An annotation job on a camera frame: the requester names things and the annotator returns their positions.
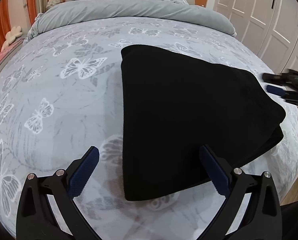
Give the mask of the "plain grey duvet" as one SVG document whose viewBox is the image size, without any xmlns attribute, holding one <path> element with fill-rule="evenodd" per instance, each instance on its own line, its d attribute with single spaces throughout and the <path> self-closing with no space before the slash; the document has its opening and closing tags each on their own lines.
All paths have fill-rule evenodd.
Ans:
<svg viewBox="0 0 298 240">
<path fill-rule="evenodd" d="M 76 0 L 55 5 L 38 16 L 26 40 L 29 42 L 42 33 L 66 25 L 114 17 L 151 17 L 187 22 L 236 36 L 228 18 L 198 5 L 157 0 Z"/>
</svg>

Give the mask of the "butterfly print grey bedspread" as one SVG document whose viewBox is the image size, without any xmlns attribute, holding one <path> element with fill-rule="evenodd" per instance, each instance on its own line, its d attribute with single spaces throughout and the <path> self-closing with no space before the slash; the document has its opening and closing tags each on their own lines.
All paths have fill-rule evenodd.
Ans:
<svg viewBox="0 0 298 240">
<path fill-rule="evenodd" d="M 38 20 L 0 72 L 0 222 L 16 234 L 25 177 L 68 166 L 90 146 L 101 160 L 75 203 L 104 239 L 194 239 L 224 198 L 211 183 L 144 202 L 124 198 L 122 48 L 148 44 L 260 76 L 269 69 L 223 16 L 183 22 L 114 17 Z"/>
</svg>

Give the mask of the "black pants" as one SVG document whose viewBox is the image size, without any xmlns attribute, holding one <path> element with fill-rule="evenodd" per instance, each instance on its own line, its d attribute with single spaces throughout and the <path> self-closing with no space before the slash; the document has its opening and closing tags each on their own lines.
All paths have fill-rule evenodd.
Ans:
<svg viewBox="0 0 298 240">
<path fill-rule="evenodd" d="M 283 139 L 285 110 L 251 72 L 143 44 L 121 56 L 126 200 L 208 182 L 204 146 L 236 168 Z"/>
</svg>

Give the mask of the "white wardrobe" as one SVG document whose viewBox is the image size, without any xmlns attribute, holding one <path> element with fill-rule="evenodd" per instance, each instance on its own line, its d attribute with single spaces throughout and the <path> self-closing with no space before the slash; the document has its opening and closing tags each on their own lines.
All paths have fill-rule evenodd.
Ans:
<svg viewBox="0 0 298 240">
<path fill-rule="evenodd" d="M 206 6 L 226 16 L 236 39 L 274 73 L 298 71 L 296 0 L 207 0 Z"/>
</svg>

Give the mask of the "cream flower plush toy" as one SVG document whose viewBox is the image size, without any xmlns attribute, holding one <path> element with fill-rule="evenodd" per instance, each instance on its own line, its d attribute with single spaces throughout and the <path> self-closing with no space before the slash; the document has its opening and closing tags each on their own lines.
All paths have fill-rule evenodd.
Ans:
<svg viewBox="0 0 298 240">
<path fill-rule="evenodd" d="M 5 35 L 5 42 L 1 47 L 1 52 L 11 45 L 17 38 L 23 35 L 21 26 L 12 27 Z"/>
</svg>

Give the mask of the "pink side bench cushion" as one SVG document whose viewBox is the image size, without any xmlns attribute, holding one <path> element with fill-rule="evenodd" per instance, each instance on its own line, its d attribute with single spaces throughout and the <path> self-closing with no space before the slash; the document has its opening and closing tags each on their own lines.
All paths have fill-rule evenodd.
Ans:
<svg viewBox="0 0 298 240">
<path fill-rule="evenodd" d="M 0 52 L 0 62 L 3 61 L 9 54 L 11 54 L 19 45 L 23 43 L 23 38 L 17 39 L 13 44 L 5 48 L 2 52 Z"/>
</svg>

